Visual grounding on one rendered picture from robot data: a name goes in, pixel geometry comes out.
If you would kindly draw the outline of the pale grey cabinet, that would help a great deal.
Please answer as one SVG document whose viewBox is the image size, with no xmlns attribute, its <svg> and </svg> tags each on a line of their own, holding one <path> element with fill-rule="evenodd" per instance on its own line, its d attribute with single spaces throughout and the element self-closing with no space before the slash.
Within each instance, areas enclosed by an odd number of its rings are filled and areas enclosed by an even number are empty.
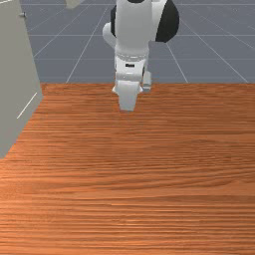
<svg viewBox="0 0 255 255">
<path fill-rule="evenodd" d="M 0 158 L 43 99 L 20 0 L 0 0 Z"/>
</svg>

